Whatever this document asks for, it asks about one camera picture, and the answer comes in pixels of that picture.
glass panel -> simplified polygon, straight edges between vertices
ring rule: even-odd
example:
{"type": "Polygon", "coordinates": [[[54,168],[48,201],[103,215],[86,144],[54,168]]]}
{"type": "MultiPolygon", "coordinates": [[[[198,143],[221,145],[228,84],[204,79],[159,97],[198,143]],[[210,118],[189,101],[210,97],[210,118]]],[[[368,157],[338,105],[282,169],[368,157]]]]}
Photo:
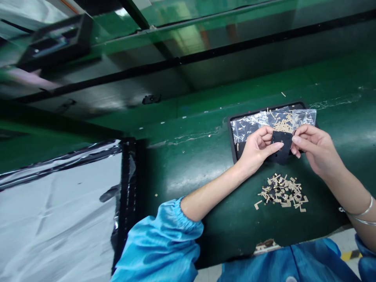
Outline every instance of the glass panel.
{"type": "Polygon", "coordinates": [[[161,26],[255,5],[266,0],[133,0],[150,25],[161,26]]]}
{"type": "Polygon", "coordinates": [[[93,20],[92,44],[127,36],[140,29],[124,8],[94,16],[93,20]]]}

pile of small parts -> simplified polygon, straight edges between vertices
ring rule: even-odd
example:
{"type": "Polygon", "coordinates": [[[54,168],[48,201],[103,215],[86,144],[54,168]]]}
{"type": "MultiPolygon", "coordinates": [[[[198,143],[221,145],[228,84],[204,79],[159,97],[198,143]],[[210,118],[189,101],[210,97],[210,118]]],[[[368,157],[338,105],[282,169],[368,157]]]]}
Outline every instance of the pile of small parts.
{"type": "Polygon", "coordinates": [[[302,208],[302,204],[308,202],[307,196],[303,195],[301,184],[296,183],[296,178],[290,178],[287,180],[287,175],[283,178],[280,174],[274,174],[271,179],[268,178],[268,185],[262,187],[260,196],[263,196],[265,200],[261,200],[255,204],[255,208],[258,210],[258,204],[264,202],[267,203],[280,203],[283,208],[290,208],[291,202],[293,202],[294,208],[299,208],[300,212],[306,212],[306,209],[302,208]]]}
{"type": "Polygon", "coordinates": [[[294,131],[292,127],[293,115],[291,113],[289,112],[282,113],[282,120],[280,117],[278,117],[279,113],[273,115],[273,113],[270,112],[270,114],[275,119],[275,122],[272,123],[275,130],[289,132],[289,133],[292,133],[294,131]]]}

black foam piece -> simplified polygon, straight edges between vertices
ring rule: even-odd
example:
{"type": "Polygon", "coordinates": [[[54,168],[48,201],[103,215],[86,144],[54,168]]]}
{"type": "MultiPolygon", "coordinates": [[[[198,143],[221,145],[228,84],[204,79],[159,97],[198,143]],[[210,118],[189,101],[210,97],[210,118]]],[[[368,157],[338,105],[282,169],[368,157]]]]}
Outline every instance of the black foam piece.
{"type": "Polygon", "coordinates": [[[273,155],[269,156],[269,160],[275,163],[279,163],[280,165],[285,165],[287,163],[287,158],[290,153],[293,135],[288,132],[282,131],[273,131],[273,135],[271,137],[271,143],[276,142],[283,142],[284,146],[273,155]]]}

silver bracelet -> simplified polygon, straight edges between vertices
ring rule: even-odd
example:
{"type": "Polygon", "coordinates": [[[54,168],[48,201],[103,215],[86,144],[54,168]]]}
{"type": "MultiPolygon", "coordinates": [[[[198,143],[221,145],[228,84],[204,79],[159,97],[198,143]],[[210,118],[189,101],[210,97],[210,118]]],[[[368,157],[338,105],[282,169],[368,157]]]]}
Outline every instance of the silver bracelet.
{"type": "Polygon", "coordinates": [[[374,226],[376,226],[376,222],[364,221],[364,220],[361,220],[359,218],[356,218],[356,216],[365,215],[366,213],[368,213],[371,210],[371,208],[373,206],[373,197],[372,197],[371,194],[370,194],[370,196],[371,196],[371,203],[370,203],[368,209],[365,212],[363,212],[363,213],[358,213],[358,214],[356,214],[356,213],[349,213],[343,207],[339,207],[338,210],[340,212],[345,212],[348,216],[351,216],[352,218],[356,219],[357,221],[359,221],[361,223],[364,223],[364,224],[367,224],[367,225],[374,225],[374,226]]]}

clear plastic bag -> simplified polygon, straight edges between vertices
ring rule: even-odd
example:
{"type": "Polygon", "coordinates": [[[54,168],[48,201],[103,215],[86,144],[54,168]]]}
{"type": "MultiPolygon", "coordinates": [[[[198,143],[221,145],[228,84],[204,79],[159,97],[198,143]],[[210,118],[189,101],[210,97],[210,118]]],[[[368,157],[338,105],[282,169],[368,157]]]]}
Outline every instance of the clear plastic bag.
{"type": "Polygon", "coordinates": [[[293,133],[303,124],[316,124],[315,109],[290,110],[288,106],[271,111],[262,111],[258,114],[245,116],[231,121],[234,143],[245,142],[248,135],[264,125],[269,125],[275,130],[293,133]]]}
{"type": "Polygon", "coordinates": [[[248,135],[264,125],[269,125],[266,112],[241,117],[231,121],[234,143],[245,142],[248,135]]]}
{"type": "Polygon", "coordinates": [[[294,130],[303,124],[309,124],[312,126],[315,126],[316,124],[317,110],[315,109],[292,110],[291,113],[295,121],[293,127],[294,130]]]}

